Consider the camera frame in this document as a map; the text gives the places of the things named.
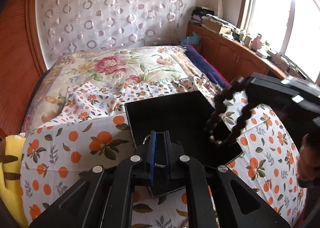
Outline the person's right hand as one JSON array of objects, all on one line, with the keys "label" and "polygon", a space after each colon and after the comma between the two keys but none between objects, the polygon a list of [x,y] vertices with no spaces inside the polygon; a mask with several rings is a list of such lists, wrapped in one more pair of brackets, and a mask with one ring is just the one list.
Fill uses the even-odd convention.
[{"label": "person's right hand", "polygon": [[297,175],[302,188],[319,185],[319,141],[306,134],[302,139]]}]

